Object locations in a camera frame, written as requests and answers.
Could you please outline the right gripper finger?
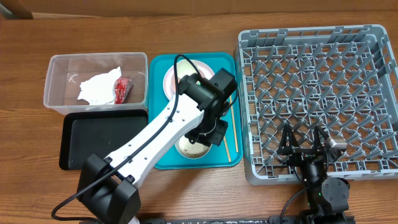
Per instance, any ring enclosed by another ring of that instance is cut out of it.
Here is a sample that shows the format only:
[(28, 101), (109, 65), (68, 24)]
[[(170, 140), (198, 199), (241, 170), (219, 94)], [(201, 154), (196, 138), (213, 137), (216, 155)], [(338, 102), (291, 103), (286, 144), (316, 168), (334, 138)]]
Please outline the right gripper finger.
[[(325, 148), (328, 149), (329, 148), (329, 144), (327, 142), (327, 139), (330, 136), (324, 131), (323, 128), (321, 128), (319, 125), (316, 125), (314, 127), (314, 132), (313, 132), (313, 148), (314, 149), (320, 149)], [(325, 142), (322, 144), (321, 143), (321, 138), (323, 138), (325, 140)]]
[(293, 134), (290, 125), (285, 124), (282, 132), (282, 139), (280, 141), (280, 148), (291, 149), (293, 147), (299, 147), (299, 144)]

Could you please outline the red snack wrapper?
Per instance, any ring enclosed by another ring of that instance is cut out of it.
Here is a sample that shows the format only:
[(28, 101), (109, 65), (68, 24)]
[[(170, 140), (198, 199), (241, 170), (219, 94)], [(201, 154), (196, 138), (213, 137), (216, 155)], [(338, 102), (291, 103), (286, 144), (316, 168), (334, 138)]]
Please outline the red snack wrapper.
[(120, 77), (114, 84), (115, 104), (122, 104), (126, 99), (129, 90), (134, 86), (131, 79)]

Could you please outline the white napkin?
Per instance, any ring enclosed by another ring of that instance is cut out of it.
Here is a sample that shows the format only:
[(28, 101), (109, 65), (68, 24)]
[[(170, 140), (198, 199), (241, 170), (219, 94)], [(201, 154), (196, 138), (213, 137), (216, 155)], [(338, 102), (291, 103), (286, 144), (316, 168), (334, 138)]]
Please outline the white napkin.
[(121, 67), (107, 73), (91, 77), (80, 84), (78, 100), (85, 100), (89, 105), (113, 105), (115, 101), (114, 84), (121, 77)]

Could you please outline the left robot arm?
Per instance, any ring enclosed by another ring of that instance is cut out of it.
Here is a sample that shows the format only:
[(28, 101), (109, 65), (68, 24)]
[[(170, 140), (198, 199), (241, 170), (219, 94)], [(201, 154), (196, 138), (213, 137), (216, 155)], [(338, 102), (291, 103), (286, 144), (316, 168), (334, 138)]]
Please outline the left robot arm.
[(209, 80), (185, 75), (178, 93), (138, 135), (119, 149), (85, 161), (78, 200), (98, 223), (130, 223), (141, 207), (139, 188), (159, 159), (182, 137), (205, 146), (223, 142), (228, 123), (221, 117), (237, 88), (233, 74), (220, 69)]

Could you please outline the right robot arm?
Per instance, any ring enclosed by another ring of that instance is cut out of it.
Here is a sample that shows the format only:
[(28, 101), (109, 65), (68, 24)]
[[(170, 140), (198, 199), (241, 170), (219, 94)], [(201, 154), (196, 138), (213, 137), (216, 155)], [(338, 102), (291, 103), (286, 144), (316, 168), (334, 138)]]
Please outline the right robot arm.
[[(289, 124), (283, 128), (277, 153), (287, 156), (286, 164), (292, 168), (303, 189), (284, 205), (280, 223), (354, 223), (354, 218), (345, 216), (349, 209), (349, 182), (341, 177), (329, 177), (331, 160), (337, 160), (347, 149), (347, 142), (331, 137), (319, 125), (313, 130), (313, 144), (302, 148)], [(309, 209), (297, 216), (285, 218), (287, 206), (300, 194), (306, 194)]]

